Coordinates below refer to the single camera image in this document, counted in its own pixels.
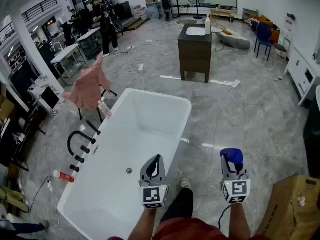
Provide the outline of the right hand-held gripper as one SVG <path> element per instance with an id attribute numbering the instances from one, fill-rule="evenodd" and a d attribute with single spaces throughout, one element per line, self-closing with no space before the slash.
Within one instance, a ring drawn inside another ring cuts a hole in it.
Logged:
<path id="1" fill-rule="evenodd" d="M 228 160 L 221 158 L 222 183 L 221 191 L 224 199 L 229 204 L 243 203 L 251 191 L 251 180 L 249 179 L 248 163 L 235 165 L 235 171 L 232 171 Z"/>

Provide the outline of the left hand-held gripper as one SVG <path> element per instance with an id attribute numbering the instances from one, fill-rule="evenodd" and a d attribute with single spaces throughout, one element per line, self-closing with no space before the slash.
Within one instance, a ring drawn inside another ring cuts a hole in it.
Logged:
<path id="1" fill-rule="evenodd" d="M 163 157 L 158 154 L 150 158 L 140 170 L 139 196 L 146 209 L 164 208 L 169 196 Z"/>

